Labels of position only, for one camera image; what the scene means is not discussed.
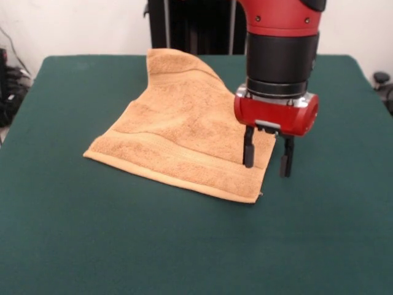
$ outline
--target towel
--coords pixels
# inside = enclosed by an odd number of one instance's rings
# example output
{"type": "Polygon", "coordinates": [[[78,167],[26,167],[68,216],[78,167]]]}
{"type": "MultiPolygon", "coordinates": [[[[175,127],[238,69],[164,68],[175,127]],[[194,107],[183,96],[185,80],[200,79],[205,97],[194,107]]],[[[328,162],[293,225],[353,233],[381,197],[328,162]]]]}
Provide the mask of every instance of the towel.
{"type": "Polygon", "coordinates": [[[245,126],[220,77],[198,57],[174,49],[150,49],[146,60],[146,90],[84,157],[171,186],[255,203],[275,137],[256,132],[255,165],[244,167],[245,126]]]}

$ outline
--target white wall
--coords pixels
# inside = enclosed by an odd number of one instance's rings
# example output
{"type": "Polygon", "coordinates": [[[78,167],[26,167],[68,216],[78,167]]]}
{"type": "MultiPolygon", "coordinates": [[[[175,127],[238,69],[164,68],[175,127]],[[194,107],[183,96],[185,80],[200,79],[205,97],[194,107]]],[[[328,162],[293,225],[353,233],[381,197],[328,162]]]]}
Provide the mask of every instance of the white wall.
{"type": "MultiPolygon", "coordinates": [[[[36,74],[48,55],[145,54],[146,0],[0,0],[0,25],[36,74]]],[[[0,45],[7,45],[0,33],[0,45]]]]}
{"type": "MultiPolygon", "coordinates": [[[[147,0],[0,0],[0,25],[36,74],[48,55],[145,54],[150,47],[147,0]]],[[[369,78],[393,75],[391,0],[328,0],[319,53],[346,53],[369,78]]],[[[0,34],[0,45],[7,45],[0,34]]]]}

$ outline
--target black device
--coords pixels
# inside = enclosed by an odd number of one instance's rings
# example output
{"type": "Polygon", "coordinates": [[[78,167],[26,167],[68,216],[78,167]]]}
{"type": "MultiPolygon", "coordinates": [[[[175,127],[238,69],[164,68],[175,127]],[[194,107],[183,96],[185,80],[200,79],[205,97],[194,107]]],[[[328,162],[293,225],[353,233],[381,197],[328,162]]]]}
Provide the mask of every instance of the black device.
{"type": "Polygon", "coordinates": [[[390,75],[385,72],[376,72],[373,78],[375,91],[381,97],[381,101],[386,109],[393,116],[393,83],[388,83],[391,79],[390,75]]]}
{"type": "Polygon", "coordinates": [[[0,49],[0,128],[12,123],[29,90],[21,82],[24,76],[20,68],[7,66],[7,51],[0,49]]]}

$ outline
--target black cylindrical joint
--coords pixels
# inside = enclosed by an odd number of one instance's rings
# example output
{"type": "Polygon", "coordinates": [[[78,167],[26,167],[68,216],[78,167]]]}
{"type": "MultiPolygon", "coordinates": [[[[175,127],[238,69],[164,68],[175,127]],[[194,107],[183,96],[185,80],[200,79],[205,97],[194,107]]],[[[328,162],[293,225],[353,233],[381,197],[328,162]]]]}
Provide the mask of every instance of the black cylindrical joint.
{"type": "Polygon", "coordinates": [[[247,36],[247,87],[271,98],[300,97],[307,90],[319,35],[247,36]]]}

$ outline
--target orange towel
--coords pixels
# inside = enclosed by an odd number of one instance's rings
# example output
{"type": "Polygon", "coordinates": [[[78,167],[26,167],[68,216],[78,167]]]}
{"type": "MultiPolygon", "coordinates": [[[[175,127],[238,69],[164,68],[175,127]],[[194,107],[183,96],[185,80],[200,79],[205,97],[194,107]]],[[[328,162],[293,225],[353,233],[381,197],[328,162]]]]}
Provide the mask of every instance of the orange towel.
{"type": "Polygon", "coordinates": [[[256,132],[255,167],[242,166],[245,127],[232,94],[199,58],[147,54],[149,85],[84,157],[214,197],[255,203],[275,138],[256,132]]]}

